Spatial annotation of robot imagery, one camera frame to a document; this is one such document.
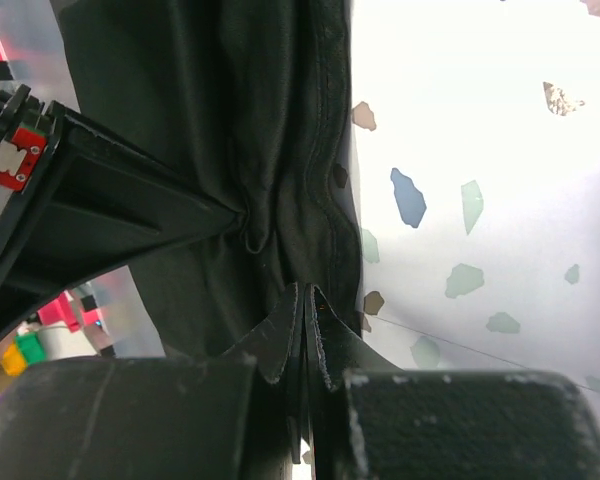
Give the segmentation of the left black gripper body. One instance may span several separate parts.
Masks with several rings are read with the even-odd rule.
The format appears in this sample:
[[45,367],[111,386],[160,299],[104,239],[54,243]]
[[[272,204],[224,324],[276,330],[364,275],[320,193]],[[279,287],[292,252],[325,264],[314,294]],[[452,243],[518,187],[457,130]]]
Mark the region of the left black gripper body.
[[11,268],[41,215],[58,127],[50,106],[30,87],[0,91],[0,269]]

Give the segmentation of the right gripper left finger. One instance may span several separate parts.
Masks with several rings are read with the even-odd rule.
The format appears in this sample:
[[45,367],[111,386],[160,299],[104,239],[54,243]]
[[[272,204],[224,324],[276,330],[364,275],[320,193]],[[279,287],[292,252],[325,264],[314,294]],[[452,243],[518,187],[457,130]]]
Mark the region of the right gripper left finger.
[[0,402],[0,479],[287,479],[300,454],[303,288],[218,358],[29,368]]

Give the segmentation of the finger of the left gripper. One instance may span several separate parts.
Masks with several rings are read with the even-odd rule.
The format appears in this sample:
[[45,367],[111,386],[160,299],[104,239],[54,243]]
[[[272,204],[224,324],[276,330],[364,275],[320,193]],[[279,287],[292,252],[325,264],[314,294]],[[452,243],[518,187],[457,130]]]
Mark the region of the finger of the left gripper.
[[0,342],[65,290],[137,258],[219,233],[218,227],[42,227],[30,234],[18,230],[0,253]]
[[237,215],[179,174],[83,115],[18,108],[42,140],[31,159],[13,250],[158,250],[231,231]]

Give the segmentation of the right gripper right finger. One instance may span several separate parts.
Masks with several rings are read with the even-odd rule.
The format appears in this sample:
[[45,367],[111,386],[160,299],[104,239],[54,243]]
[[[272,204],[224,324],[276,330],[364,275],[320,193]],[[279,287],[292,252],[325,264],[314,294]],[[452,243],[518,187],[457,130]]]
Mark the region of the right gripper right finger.
[[318,479],[600,479],[600,428],[567,378],[403,370],[304,294]]

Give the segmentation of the black t shirt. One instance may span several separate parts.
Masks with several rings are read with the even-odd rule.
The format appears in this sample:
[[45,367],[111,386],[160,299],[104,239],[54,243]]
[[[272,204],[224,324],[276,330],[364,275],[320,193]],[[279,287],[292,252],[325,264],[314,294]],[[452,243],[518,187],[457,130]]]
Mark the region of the black t shirt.
[[360,327],[361,246],[331,173],[349,125],[343,1],[56,1],[81,111],[237,216],[134,262],[161,340],[224,352],[294,282]]

